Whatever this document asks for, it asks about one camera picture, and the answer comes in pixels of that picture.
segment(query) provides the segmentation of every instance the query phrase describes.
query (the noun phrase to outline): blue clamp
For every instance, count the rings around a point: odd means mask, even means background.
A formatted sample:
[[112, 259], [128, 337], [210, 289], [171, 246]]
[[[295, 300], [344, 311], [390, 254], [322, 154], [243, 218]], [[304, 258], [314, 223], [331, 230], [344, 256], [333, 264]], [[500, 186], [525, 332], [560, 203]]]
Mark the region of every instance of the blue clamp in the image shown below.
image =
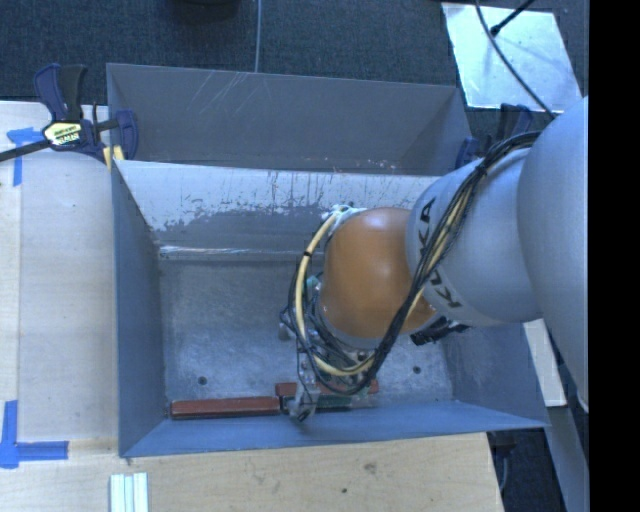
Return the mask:
[[80, 106], [80, 87], [87, 68], [82, 65], [60, 66], [49, 64], [35, 74], [34, 86], [40, 102], [51, 113], [51, 124], [42, 133], [55, 151], [75, 151], [104, 160], [105, 144], [100, 132], [119, 129], [119, 144], [127, 159], [133, 158], [138, 148], [138, 129], [131, 110], [118, 110], [116, 118], [97, 122], [96, 107], [93, 123], [83, 119]]
[[0, 438], [0, 468], [15, 469], [20, 462], [35, 460], [66, 460], [68, 441], [18, 443], [18, 401], [5, 402], [2, 437]]
[[498, 124], [497, 140], [514, 137], [529, 130], [533, 123], [533, 114], [525, 105], [500, 105], [500, 123]]
[[466, 137], [462, 141], [458, 155], [456, 156], [456, 164], [454, 169], [459, 169], [463, 165], [467, 165], [469, 162], [477, 158], [479, 141], [475, 137]]

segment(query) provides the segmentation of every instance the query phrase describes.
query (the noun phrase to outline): blue tape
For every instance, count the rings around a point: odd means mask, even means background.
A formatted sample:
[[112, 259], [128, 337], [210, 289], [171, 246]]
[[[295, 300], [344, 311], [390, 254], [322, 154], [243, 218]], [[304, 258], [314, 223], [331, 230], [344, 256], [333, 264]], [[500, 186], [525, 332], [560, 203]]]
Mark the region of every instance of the blue tape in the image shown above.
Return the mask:
[[18, 443], [18, 401], [4, 404], [2, 437], [0, 438], [0, 468], [15, 469], [20, 462], [34, 460], [66, 460], [68, 441]]
[[[20, 130], [9, 130], [7, 137], [16, 147], [32, 142], [39, 142], [44, 139], [42, 133], [33, 129], [33, 127], [22, 128]], [[17, 187], [22, 183], [22, 157], [19, 156], [13, 163], [13, 186]]]

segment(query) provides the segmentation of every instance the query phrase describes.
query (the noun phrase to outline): wire bundle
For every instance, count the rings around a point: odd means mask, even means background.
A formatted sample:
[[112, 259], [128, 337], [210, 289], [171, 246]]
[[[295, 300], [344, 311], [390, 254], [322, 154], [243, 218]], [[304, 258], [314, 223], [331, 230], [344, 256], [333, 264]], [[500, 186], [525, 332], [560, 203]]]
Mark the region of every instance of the wire bundle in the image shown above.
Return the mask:
[[[320, 383], [330, 391], [346, 396], [355, 395], [371, 385], [371, 382], [380, 370], [387, 355], [393, 348], [406, 319], [418, 303], [427, 280], [447, 255], [460, 234], [464, 220], [473, 203], [478, 185], [491, 169], [508, 153], [516, 149], [530, 147], [539, 134], [540, 132], [523, 133], [493, 145], [480, 163], [463, 180], [422, 249], [422, 256], [413, 275], [411, 287], [406, 299], [393, 317], [378, 347], [367, 359], [359, 363], [350, 359], [346, 354], [340, 353], [339, 347], [341, 344], [335, 343], [339, 340], [326, 329], [323, 329], [315, 318], [314, 309], [317, 297], [311, 300], [308, 298], [306, 275], [311, 256], [320, 240], [340, 215], [340, 212], [332, 213], [320, 225], [303, 253], [298, 269], [291, 282], [288, 304], [280, 315], [281, 321], [291, 329], [296, 336], [298, 356], [301, 353], [307, 355], [313, 372]], [[311, 342], [312, 336], [306, 320], [310, 320], [310, 322], [313, 323], [319, 337], [326, 343], [326, 345], [323, 345], [325, 352], [327, 351], [327, 347], [330, 348], [332, 353], [338, 352], [334, 355], [337, 355], [337, 357], [342, 360], [346, 365], [345, 367], [337, 368], [325, 359], [319, 347]], [[332, 377], [337, 377], [337, 380], [342, 386], [337, 387], [334, 385], [335, 381]]]

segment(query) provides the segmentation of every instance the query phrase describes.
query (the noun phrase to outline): yellow cable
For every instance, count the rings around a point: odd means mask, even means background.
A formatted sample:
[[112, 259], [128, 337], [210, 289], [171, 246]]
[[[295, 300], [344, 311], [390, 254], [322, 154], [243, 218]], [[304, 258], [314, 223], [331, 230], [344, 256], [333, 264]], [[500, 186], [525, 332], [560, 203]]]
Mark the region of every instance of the yellow cable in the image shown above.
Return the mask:
[[122, 146], [116, 144], [113, 146], [113, 156], [118, 160], [124, 160], [124, 152], [122, 151]]
[[420, 297], [422, 297], [422, 294], [424, 293], [424, 288], [425, 288], [424, 286], [420, 288], [420, 291], [414, 297], [413, 302], [411, 303], [411, 307], [409, 308], [409, 312], [407, 313], [407, 318], [405, 319], [405, 322], [409, 319], [409, 317], [411, 316], [411, 313], [413, 313], [413, 310], [418, 305], [418, 301], [420, 300]]
[[460, 209], [464, 209], [464, 206], [466, 206], [466, 204], [469, 201], [469, 198], [471, 196], [471, 189], [468, 189], [464, 192], [464, 195], [460, 198], [460, 200], [458, 201], [458, 204], [455, 205], [454, 210], [451, 212], [451, 214], [449, 215], [446, 224], [444, 225], [443, 230], [440, 232], [440, 234], [438, 235], [437, 240], [434, 243], [434, 247], [436, 247], [436, 252], [433, 254], [433, 256], [431, 257], [431, 260], [429, 261], [428, 265], [427, 265], [427, 274], [429, 272], [431, 272], [432, 270], [432, 265], [434, 262], [438, 261], [438, 259], [440, 258], [440, 255], [442, 254], [442, 252], [444, 251], [444, 248], [446, 247], [446, 244], [443, 243], [444, 240], [446, 239], [446, 237], [449, 236], [449, 228], [451, 227], [451, 225], [454, 222], [454, 219], [458, 216], [458, 213], [460, 212]]
[[109, 146], [102, 148], [102, 156], [104, 157], [104, 163], [107, 164], [107, 171], [111, 172], [111, 148]]
[[[316, 232], [315, 236], [309, 242], [307, 249], [302, 256], [302, 260], [300, 261], [300, 268], [298, 269], [298, 275], [296, 276], [296, 287], [295, 287], [295, 307], [296, 307], [296, 323], [298, 324], [298, 330], [302, 335], [303, 339], [306, 341], [306, 332], [304, 326], [304, 315], [302, 312], [302, 291], [304, 289], [304, 281], [305, 275], [307, 272], [307, 266], [309, 265], [309, 261], [311, 260], [311, 255], [316, 250], [318, 243], [325, 235], [325, 233], [329, 230], [329, 228], [333, 225], [336, 219], [339, 216], [339, 212], [334, 212], [331, 216], [320, 226], [320, 229]], [[357, 375], [358, 373], [368, 369], [373, 364], [373, 356], [370, 356], [368, 359], [363, 361], [362, 363], [352, 366], [349, 368], [339, 369], [336, 368], [317, 355], [314, 355], [314, 360], [318, 367], [330, 374], [337, 377], [347, 377], [350, 375]]]

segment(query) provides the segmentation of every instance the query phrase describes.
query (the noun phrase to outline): clamp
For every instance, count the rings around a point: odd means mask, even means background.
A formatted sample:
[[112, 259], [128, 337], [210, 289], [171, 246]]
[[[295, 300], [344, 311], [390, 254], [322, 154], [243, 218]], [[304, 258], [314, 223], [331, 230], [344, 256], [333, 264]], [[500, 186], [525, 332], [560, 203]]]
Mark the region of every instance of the clamp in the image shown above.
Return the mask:
[[134, 157], [138, 148], [138, 127], [132, 110], [115, 113], [114, 119], [97, 120], [97, 105], [93, 105], [93, 122], [84, 119], [80, 106], [80, 88], [86, 66], [49, 64], [35, 74], [34, 85], [40, 103], [51, 113], [51, 123], [42, 129], [43, 140], [0, 153], [0, 162], [45, 148], [54, 151], [84, 153], [110, 164], [110, 148], [100, 138], [106, 130], [118, 129], [119, 146], [126, 159]]

